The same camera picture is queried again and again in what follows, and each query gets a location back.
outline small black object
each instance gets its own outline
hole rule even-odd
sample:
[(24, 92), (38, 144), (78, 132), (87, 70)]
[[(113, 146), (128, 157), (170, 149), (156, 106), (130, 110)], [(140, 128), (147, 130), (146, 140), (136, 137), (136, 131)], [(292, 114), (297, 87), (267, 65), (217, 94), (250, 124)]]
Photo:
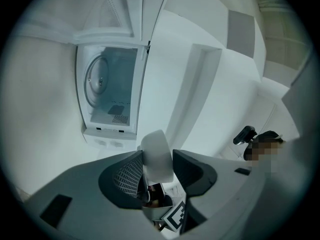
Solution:
[(150, 41), (148, 42), (148, 47), (146, 49), (146, 53), (149, 54), (149, 50), (150, 50)]
[(159, 227), (159, 231), (162, 231), (167, 225), (167, 223), (164, 223), (161, 227)]
[(159, 200), (159, 203), (163, 203), (165, 198), (165, 193), (162, 190), (161, 184), (157, 183), (152, 186), (154, 187), (155, 191), (149, 190), (150, 202), (154, 200)]
[(243, 175), (247, 175), (247, 176), (251, 173), (250, 170), (244, 169), (244, 168), (238, 168), (235, 170), (235, 172), (238, 174), (243, 174)]
[(249, 143), (254, 136), (256, 136), (256, 129), (253, 126), (247, 125), (243, 130), (233, 139), (233, 144), (239, 145)]
[(57, 228), (71, 200), (72, 198), (69, 196), (58, 194), (40, 215), (40, 218), (52, 227)]

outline white cabinet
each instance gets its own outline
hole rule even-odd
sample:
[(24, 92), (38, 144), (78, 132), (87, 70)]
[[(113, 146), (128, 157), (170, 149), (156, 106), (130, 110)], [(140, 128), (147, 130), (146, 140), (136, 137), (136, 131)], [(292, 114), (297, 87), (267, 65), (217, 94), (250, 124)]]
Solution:
[(76, 88), (84, 138), (136, 149), (148, 48), (164, 0), (35, 0), (14, 35), (77, 46)]

